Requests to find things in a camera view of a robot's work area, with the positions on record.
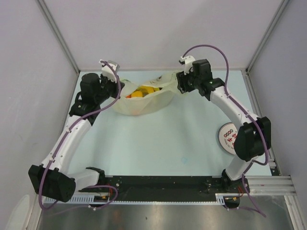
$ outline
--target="yellow object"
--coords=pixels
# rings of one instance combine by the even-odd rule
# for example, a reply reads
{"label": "yellow object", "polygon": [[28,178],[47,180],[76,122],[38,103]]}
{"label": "yellow object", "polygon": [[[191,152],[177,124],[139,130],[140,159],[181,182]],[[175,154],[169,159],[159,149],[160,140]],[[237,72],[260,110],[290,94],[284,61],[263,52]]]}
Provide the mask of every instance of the yellow object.
{"label": "yellow object", "polygon": [[134,91],[131,97],[143,97],[143,93],[141,91]]}
{"label": "yellow object", "polygon": [[146,90],[147,93],[153,93],[154,92],[154,88],[150,87],[150,86],[145,86],[145,85],[141,85],[138,90],[142,91],[142,90]]}

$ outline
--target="metal plate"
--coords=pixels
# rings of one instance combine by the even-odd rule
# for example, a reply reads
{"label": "metal plate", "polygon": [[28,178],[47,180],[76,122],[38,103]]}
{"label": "metal plate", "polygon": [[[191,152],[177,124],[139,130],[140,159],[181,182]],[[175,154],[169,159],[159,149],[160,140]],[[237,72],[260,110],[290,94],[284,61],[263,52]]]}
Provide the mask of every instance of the metal plate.
{"label": "metal plate", "polygon": [[[259,196],[256,203],[267,215],[246,210],[227,211],[222,206],[200,205],[110,205],[92,211],[81,207],[60,215],[75,205],[55,205],[43,212],[38,230],[292,230],[283,196]],[[247,197],[241,205],[251,207]]]}

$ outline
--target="blue mark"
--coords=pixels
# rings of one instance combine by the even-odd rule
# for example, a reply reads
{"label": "blue mark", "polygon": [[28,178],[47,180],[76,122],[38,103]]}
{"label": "blue mark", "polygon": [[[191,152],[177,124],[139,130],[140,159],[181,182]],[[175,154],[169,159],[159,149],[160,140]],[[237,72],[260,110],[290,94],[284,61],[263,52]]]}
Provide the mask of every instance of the blue mark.
{"label": "blue mark", "polygon": [[183,163],[183,164],[186,164],[186,163],[188,163],[188,158],[186,158],[186,157],[182,157],[181,158],[181,162]]}

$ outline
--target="black joint housing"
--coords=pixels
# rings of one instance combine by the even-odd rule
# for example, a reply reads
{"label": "black joint housing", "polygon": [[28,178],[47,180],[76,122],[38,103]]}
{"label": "black joint housing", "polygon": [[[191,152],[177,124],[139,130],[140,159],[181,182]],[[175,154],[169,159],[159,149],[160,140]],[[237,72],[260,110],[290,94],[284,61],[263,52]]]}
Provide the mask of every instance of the black joint housing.
{"label": "black joint housing", "polygon": [[[28,174],[36,194],[38,194],[44,171],[45,168],[41,165],[32,165],[29,169]],[[71,199],[75,188],[76,183],[73,178],[67,177],[61,172],[58,172],[58,170],[48,169],[42,195],[58,201],[67,202]]]}
{"label": "black joint housing", "polygon": [[[257,124],[260,127],[267,149],[271,148],[271,121],[267,117],[258,118]],[[264,146],[260,134],[254,123],[244,123],[238,131],[234,148],[237,156],[248,162],[256,156],[264,153]]]}
{"label": "black joint housing", "polygon": [[[96,73],[88,73],[82,76],[80,82],[81,91],[77,93],[75,103],[69,112],[70,116],[84,116],[88,113],[100,109],[100,104],[107,100],[109,97],[116,98],[118,94],[117,83],[110,81],[102,74],[99,76]],[[99,113],[88,116],[91,125],[94,124]]]}
{"label": "black joint housing", "polygon": [[178,89],[181,93],[191,92],[197,89],[201,96],[210,101],[210,94],[216,88],[224,86],[225,83],[220,78],[213,79],[211,66],[207,59],[197,60],[193,62],[193,71],[184,74],[177,73]]}

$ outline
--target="black mounting base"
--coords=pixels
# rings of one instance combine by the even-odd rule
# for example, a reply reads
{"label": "black mounting base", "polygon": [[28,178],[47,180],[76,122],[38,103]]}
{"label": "black mounting base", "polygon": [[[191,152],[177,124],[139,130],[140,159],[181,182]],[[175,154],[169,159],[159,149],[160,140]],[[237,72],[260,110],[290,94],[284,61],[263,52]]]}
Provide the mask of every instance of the black mounting base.
{"label": "black mounting base", "polygon": [[[112,176],[106,177],[105,184],[118,189],[117,201],[132,202],[216,201],[216,193],[238,194],[238,186],[243,188],[240,180],[229,183],[224,177],[212,176]],[[80,192],[109,193],[109,189],[90,188]]]}

